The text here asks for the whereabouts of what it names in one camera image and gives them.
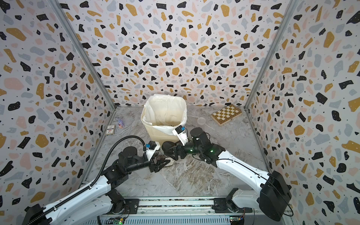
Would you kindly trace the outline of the clear jar with flower tea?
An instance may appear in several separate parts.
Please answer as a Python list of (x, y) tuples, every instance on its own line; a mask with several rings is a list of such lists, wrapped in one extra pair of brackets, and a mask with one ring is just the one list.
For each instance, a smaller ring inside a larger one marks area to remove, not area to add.
[(168, 156), (158, 155), (157, 162), (159, 163), (159, 167), (163, 168), (171, 167), (174, 164), (175, 160)]

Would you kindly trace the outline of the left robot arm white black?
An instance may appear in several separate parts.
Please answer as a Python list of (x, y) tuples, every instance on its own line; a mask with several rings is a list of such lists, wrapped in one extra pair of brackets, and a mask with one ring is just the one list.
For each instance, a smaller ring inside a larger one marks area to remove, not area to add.
[(128, 176), (136, 170), (149, 168), (159, 172), (170, 163), (164, 156), (154, 156), (154, 151), (137, 154), (135, 147), (127, 147), (119, 153), (110, 167), (76, 192), (47, 206), (36, 204), (26, 210), (24, 225), (80, 225), (89, 219), (106, 213), (130, 213), (126, 200), (117, 191)]

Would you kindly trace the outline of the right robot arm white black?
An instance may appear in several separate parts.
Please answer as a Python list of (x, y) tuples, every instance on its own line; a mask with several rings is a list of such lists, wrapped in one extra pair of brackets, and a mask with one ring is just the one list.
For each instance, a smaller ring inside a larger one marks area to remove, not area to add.
[(179, 141), (164, 142), (162, 150), (165, 155), (175, 161), (184, 159), (187, 155), (197, 155), (201, 161), (242, 180), (255, 192), (246, 195), (238, 188), (233, 188), (224, 198), (223, 203), (213, 206), (214, 210), (238, 213), (245, 208), (260, 209), (264, 215), (274, 221), (280, 221), (286, 214), (292, 196), (289, 186), (279, 172), (263, 171), (243, 162), (224, 147), (212, 143), (208, 134), (200, 127), (192, 129), (189, 135), (180, 128), (176, 128), (173, 132), (178, 136)]

